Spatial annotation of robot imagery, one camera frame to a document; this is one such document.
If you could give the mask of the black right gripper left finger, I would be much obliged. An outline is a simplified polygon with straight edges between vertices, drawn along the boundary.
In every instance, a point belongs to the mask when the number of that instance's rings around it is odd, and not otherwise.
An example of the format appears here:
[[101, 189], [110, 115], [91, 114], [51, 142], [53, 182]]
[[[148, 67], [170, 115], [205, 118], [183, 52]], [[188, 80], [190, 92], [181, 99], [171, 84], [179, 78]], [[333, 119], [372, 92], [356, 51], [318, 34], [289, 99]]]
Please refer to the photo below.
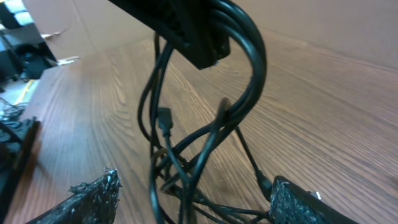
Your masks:
[[71, 197], [28, 224], [113, 223], [121, 187], [117, 170], [105, 167], [100, 178], [70, 187]]

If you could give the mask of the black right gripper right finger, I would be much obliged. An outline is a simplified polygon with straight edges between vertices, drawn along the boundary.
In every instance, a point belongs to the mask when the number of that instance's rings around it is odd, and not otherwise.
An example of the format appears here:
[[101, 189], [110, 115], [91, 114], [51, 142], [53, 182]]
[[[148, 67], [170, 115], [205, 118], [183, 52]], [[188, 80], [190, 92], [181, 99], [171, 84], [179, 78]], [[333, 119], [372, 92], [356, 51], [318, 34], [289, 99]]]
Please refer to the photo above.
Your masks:
[[356, 224], [319, 199], [320, 194], [306, 191], [278, 175], [271, 192], [269, 215], [274, 223]]

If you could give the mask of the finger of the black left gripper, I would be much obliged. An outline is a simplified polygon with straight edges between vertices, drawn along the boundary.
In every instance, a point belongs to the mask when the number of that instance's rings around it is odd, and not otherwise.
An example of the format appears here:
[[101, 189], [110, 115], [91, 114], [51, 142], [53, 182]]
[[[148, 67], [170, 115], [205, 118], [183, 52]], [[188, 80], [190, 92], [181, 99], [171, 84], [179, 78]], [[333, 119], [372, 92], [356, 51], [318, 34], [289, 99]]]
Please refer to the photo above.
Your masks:
[[198, 69], [230, 54], [229, 38], [211, 26], [210, 4], [201, 0], [110, 0], [170, 42]]

